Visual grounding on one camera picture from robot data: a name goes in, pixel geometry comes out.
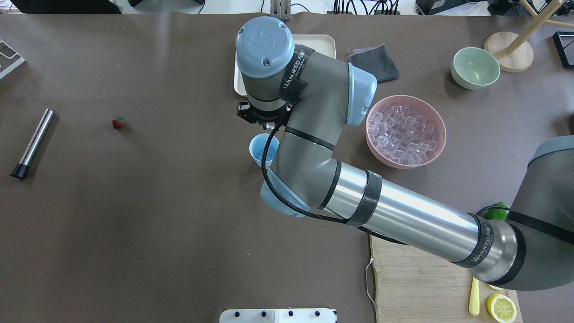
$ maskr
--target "green bowl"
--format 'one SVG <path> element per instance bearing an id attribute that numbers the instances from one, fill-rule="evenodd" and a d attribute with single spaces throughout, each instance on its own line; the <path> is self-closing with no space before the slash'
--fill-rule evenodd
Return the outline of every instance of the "green bowl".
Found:
<path id="1" fill-rule="evenodd" d="M 451 74 L 460 86 L 477 90 L 496 82 L 501 68 L 491 53 L 477 47 L 465 47 L 452 60 Z"/>

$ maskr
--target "gray cloth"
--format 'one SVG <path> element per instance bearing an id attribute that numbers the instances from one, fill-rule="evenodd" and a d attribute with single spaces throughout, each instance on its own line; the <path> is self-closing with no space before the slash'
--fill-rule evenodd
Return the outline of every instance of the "gray cloth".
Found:
<path id="1" fill-rule="evenodd" d="M 353 49 L 348 59 L 353 66 L 375 75 L 378 83 L 387 82 L 399 77 L 398 68 L 389 55 L 389 50 L 385 45 Z"/>

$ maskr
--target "yellow knife handle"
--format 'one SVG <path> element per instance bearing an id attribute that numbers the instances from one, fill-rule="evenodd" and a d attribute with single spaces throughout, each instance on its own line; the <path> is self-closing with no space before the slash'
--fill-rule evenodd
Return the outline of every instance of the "yellow knife handle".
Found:
<path id="1" fill-rule="evenodd" d="M 468 302 L 468 311 L 472 315 L 480 313 L 480 294 L 478 293 L 478 279 L 472 277 L 472 287 L 470 289 L 470 301 Z"/>

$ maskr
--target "wooden cutting board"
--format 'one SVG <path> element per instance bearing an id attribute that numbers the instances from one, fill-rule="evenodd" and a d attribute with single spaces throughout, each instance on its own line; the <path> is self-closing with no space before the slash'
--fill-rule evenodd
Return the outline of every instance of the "wooden cutting board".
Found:
<path id="1" fill-rule="evenodd" d="M 513 290 L 494 290 L 480 282 L 480 314 L 468 312 L 472 275 L 465 269 L 414 247 L 371 236 L 371 253 L 379 323 L 496 323 L 486 309 L 492 294 L 510 297 L 518 310 Z"/>

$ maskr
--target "blue cup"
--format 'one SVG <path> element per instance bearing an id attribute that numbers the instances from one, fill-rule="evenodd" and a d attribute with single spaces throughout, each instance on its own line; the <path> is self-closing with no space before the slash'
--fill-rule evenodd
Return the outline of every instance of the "blue cup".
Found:
<path id="1" fill-rule="evenodd" d="M 269 138 L 268 133 L 261 133 L 251 139 L 249 143 L 249 153 L 253 160 L 257 163 L 259 167 L 261 167 L 261 157 L 263 157 L 263 149 L 265 148 L 265 143 Z M 271 144 L 269 145 L 269 150 L 267 151 L 267 160 L 265 161 L 265 167 L 269 168 L 271 163 L 273 162 L 273 158 L 275 158 L 275 153 L 279 148 L 279 139 L 273 137 Z"/>

